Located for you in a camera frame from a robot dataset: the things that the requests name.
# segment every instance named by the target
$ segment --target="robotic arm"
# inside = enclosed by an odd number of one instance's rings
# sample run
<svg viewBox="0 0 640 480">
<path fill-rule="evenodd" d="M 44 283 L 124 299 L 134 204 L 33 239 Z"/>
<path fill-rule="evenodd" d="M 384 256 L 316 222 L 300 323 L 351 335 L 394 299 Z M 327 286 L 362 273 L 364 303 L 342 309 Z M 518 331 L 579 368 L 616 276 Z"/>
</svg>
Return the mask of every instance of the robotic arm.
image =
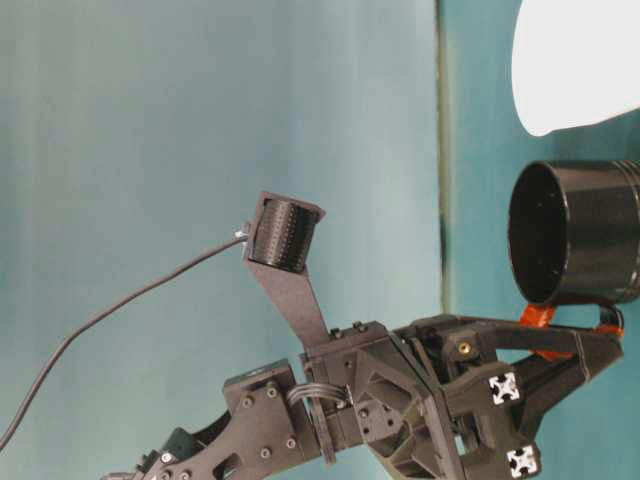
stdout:
<svg viewBox="0 0 640 480">
<path fill-rule="evenodd" d="M 244 262 L 301 340 L 306 383 L 286 360 L 228 380 L 228 410 L 195 433 L 176 429 L 131 473 L 103 480 L 258 480 L 366 444 L 395 479 L 510 480 L 540 473 L 547 411 L 622 357 L 624 324 L 539 326 L 441 315 L 388 331 L 327 331 L 306 270 L 315 205 L 263 193 Z M 514 364 L 502 349 L 525 350 Z"/>
</svg>

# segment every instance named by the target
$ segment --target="black plastic part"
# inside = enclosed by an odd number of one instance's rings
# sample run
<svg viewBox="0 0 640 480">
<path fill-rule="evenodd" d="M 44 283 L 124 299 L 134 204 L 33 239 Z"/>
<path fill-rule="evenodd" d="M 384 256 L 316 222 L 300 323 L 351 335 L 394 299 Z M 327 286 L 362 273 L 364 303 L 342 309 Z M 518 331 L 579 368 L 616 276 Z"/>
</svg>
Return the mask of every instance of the black plastic part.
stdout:
<svg viewBox="0 0 640 480">
<path fill-rule="evenodd" d="M 318 220 L 317 211 L 282 199 L 267 199 L 251 260 L 301 273 Z"/>
<path fill-rule="evenodd" d="M 162 447 L 163 452 L 171 453 L 179 461 L 193 457 L 202 450 L 202 444 L 183 428 L 176 428 Z"/>
<path fill-rule="evenodd" d="M 612 305 L 640 294 L 640 166 L 536 162 L 509 211 L 516 282 L 529 303 Z"/>
</svg>

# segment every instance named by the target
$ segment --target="knurled cylinder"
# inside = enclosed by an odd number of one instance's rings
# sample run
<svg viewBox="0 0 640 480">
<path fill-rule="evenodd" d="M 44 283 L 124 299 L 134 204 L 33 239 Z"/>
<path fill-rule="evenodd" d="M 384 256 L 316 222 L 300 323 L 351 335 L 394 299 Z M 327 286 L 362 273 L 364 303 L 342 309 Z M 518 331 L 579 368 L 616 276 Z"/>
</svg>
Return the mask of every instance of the knurled cylinder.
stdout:
<svg viewBox="0 0 640 480">
<path fill-rule="evenodd" d="M 266 201 L 258 224 L 251 260 L 301 273 L 319 213 L 279 199 Z"/>
</svg>

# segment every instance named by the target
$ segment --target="cable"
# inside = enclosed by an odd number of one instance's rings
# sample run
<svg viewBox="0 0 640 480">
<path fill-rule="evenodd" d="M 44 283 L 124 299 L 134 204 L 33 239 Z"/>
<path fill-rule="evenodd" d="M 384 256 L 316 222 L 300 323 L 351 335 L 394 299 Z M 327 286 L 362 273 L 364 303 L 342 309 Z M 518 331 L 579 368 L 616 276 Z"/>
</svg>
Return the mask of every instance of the cable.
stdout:
<svg viewBox="0 0 640 480">
<path fill-rule="evenodd" d="M 60 344 L 60 346 L 56 349 L 56 351 L 53 353 L 53 355 L 51 355 L 49 360 L 47 360 L 47 363 L 45 363 L 44 367 L 42 368 L 42 370 L 40 371 L 40 373 L 36 377 L 36 380 L 33 382 L 33 385 L 31 385 L 31 388 L 29 389 L 29 391 L 27 392 L 27 395 L 24 397 L 24 400 L 20 404 L 20 407 L 18 408 L 18 411 L 17 411 L 15 417 L 13 418 L 13 420 L 11 421 L 9 426 L 7 427 L 7 430 L 5 431 L 5 433 L 0 438 L 0 452 L 2 452 L 2 450 L 4 450 L 4 448 L 7 446 L 7 444 L 9 443 L 11 438 L 13 437 L 13 435 L 16 433 L 16 430 L 18 429 L 18 427 L 22 423 L 22 420 L 24 420 L 24 417 L 25 417 L 25 415 L 27 413 L 27 410 L 29 410 L 29 406 L 31 405 L 31 402 L 33 402 L 33 399 L 35 398 L 36 394 L 38 393 L 38 390 L 40 390 L 40 387 L 42 386 L 42 384 L 44 383 L 45 379 L 49 375 L 49 372 L 51 371 L 53 366 L 60 359 L 60 357 L 65 352 L 65 350 L 69 347 L 69 345 L 71 345 L 71 342 L 73 342 L 76 338 L 78 338 L 81 334 L 83 334 L 84 332 L 89 330 L 91 327 L 93 327 L 94 325 L 99 323 L 101 320 L 104 320 L 105 318 L 107 318 L 109 315 L 111 315 L 115 311 L 117 311 L 120 308 L 124 307 L 127 303 L 129 303 L 129 302 L 135 300 L 136 298 L 138 298 L 140 295 L 143 295 L 143 294 L 147 293 L 148 291 L 153 290 L 154 288 L 159 287 L 160 285 L 163 285 L 163 284 L 167 283 L 170 280 L 173 280 L 174 278 L 182 275 L 187 270 L 192 269 L 193 267 L 195 267 L 199 263 L 202 263 L 205 260 L 208 260 L 209 258 L 211 258 L 211 257 L 213 257 L 213 256 L 215 256 L 215 255 L 217 255 L 217 254 L 219 254 L 221 252 L 224 252 L 225 250 L 227 250 L 228 248 L 233 247 L 234 245 L 237 245 L 239 243 L 243 243 L 246 240 L 247 240 L 247 235 L 246 234 L 242 234 L 242 233 L 236 234 L 236 238 L 234 238 L 233 240 L 229 240 L 228 242 L 223 243 L 222 245 L 220 245 L 218 247 L 215 247 L 215 248 L 213 248 L 211 250 L 208 250 L 208 251 L 198 255 L 196 258 L 194 258 L 193 260 L 190 260 L 189 262 L 179 266 L 178 268 L 176 268 L 173 272 L 169 273 L 168 275 L 165 275 L 164 277 L 160 277 L 160 278 L 154 280 L 153 282 L 145 285 L 144 287 L 134 291 L 133 293 L 130 293 L 129 295 L 124 297 L 122 300 L 119 300 L 118 302 L 114 303 L 112 306 L 110 306 L 106 310 L 103 310 L 102 312 L 100 312 L 97 315 L 95 315 L 94 317 L 92 317 L 84 325 L 82 325 L 80 328 L 76 329 L 73 333 L 71 333 L 71 335 L 69 335 L 64 340 L 64 342 L 62 342 L 62 344 Z"/>
<path fill-rule="evenodd" d="M 296 385 L 287 393 L 287 402 L 293 406 L 305 398 L 323 398 L 335 401 L 340 408 L 349 403 L 349 395 L 344 387 L 328 383 L 305 383 Z"/>
</svg>

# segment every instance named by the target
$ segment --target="black cylindrical cup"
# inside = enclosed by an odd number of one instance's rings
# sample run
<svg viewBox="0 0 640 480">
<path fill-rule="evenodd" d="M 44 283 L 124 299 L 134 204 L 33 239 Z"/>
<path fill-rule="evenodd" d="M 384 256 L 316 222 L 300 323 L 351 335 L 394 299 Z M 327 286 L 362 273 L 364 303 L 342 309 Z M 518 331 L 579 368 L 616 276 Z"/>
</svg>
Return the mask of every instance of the black cylindrical cup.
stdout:
<svg viewBox="0 0 640 480">
<path fill-rule="evenodd" d="M 509 252 L 529 303 L 634 300 L 640 294 L 640 165 L 530 164 L 511 197 Z"/>
</svg>

